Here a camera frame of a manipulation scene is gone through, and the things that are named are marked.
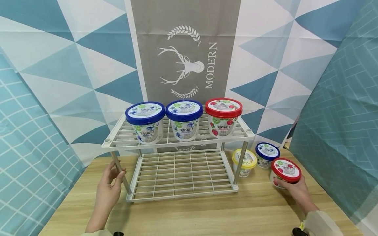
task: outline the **gray banner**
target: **gray banner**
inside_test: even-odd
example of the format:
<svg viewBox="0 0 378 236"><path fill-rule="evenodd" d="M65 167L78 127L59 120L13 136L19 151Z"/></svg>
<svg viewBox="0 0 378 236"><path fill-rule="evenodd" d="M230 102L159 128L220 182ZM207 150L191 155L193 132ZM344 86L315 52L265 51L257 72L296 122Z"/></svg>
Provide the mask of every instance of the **gray banner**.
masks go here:
<svg viewBox="0 0 378 236"><path fill-rule="evenodd" d="M223 97L240 0L131 0L148 100Z"/></svg>

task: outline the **red-lidded ice cream cup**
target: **red-lidded ice cream cup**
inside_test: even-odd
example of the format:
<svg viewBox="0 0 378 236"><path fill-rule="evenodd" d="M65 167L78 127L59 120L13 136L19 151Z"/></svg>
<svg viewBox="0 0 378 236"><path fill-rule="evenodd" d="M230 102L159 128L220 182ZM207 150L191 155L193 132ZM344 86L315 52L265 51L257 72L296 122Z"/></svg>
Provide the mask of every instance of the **red-lidded ice cream cup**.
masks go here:
<svg viewBox="0 0 378 236"><path fill-rule="evenodd" d="M272 171L270 172L270 181L277 188L285 189L283 186L276 184L276 179L295 184L301 179L302 172L297 164L286 158L277 158L272 161Z"/></svg>
<svg viewBox="0 0 378 236"><path fill-rule="evenodd" d="M210 134L216 138L225 138L234 132L243 105L230 98L213 98L206 102L205 111L209 117Z"/></svg>

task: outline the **white wire shelf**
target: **white wire shelf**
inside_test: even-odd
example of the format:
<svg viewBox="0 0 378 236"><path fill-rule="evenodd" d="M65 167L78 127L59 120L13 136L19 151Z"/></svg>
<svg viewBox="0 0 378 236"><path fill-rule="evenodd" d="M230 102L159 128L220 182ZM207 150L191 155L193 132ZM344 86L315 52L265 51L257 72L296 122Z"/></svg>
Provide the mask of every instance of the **white wire shelf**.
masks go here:
<svg viewBox="0 0 378 236"><path fill-rule="evenodd" d="M219 149L144 154L130 183L128 202L235 193L234 174Z"/></svg>
<svg viewBox="0 0 378 236"><path fill-rule="evenodd" d="M200 118L199 131L197 133L196 138L193 141L178 141L175 138L174 133L172 132L170 120L167 117L164 117L163 125L163 139L156 144L144 145L139 143L132 125L126 121L125 115L122 115L121 118L118 120L117 124L114 126L113 130L108 135L108 137L104 140L102 147L108 149L109 151L128 151L150 148L179 147L187 145L203 145L222 142L252 141L255 137L252 130L247 126L247 124L243 121L241 117L239 117L237 120L235 130L232 136L219 139L214 138L210 135L208 128L208 115L206 113L204 113Z"/></svg>

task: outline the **metal shelf leg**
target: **metal shelf leg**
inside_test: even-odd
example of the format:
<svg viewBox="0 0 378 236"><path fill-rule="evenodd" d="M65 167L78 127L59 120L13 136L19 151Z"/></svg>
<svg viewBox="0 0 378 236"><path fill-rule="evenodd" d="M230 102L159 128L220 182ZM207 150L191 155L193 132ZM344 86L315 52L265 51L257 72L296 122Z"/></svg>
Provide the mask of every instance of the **metal shelf leg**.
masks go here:
<svg viewBox="0 0 378 236"><path fill-rule="evenodd" d="M110 152L110 154L112 155L112 158L113 158L114 162L116 163L117 170L118 170L119 172L121 172L121 171L122 171L122 166L121 166L121 164L120 164L120 162L119 162L119 159L118 159L118 157L117 157L117 154L116 154L114 151ZM124 185L125 188L126 188L127 194L128 194L128 195L132 194L132 193L131 193L131 189L130 189L130 185L129 185L127 179L126 179L126 176L123 176L122 183L123 183L123 185Z"/></svg>
<svg viewBox="0 0 378 236"><path fill-rule="evenodd" d="M244 141L242 151L240 153L240 158L242 159L242 161L240 161L240 159L239 159L239 163L237 164L236 173L234 173L235 178L234 178L233 185L237 184L237 180L238 180L239 174L240 174L240 169L242 168L242 165L243 165L243 159L244 159L244 156L245 156L245 152L247 151L247 145L248 145L248 141Z"/></svg>

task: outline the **hand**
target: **hand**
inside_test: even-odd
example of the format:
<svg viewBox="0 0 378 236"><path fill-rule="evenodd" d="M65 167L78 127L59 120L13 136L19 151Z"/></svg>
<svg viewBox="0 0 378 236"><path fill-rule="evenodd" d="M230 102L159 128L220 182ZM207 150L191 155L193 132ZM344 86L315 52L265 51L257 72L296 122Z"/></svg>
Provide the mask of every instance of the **hand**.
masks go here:
<svg viewBox="0 0 378 236"><path fill-rule="evenodd" d="M122 179L126 174L126 169L118 173L117 169L112 169L114 166L114 161L106 166L102 178L97 185L94 210L87 224L86 233L103 230L110 212L119 200L122 190Z"/></svg>
<svg viewBox="0 0 378 236"><path fill-rule="evenodd" d="M290 184L281 179L276 179L275 182L287 189L296 202L310 199L310 193L308 191L304 176L302 176L295 184Z"/></svg>
<svg viewBox="0 0 378 236"><path fill-rule="evenodd" d="M119 173L116 168L112 169L114 166L114 161L109 163L97 185L96 203L94 204L95 211L110 213L119 200L122 190L122 179L126 174L126 169L123 169ZM114 185L111 185L113 179L116 180Z"/></svg>
<svg viewBox="0 0 378 236"><path fill-rule="evenodd" d="M305 216L311 211L319 210L311 200L304 176L295 184L290 184L280 179L275 179L275 182L289 191Z"/></svg>

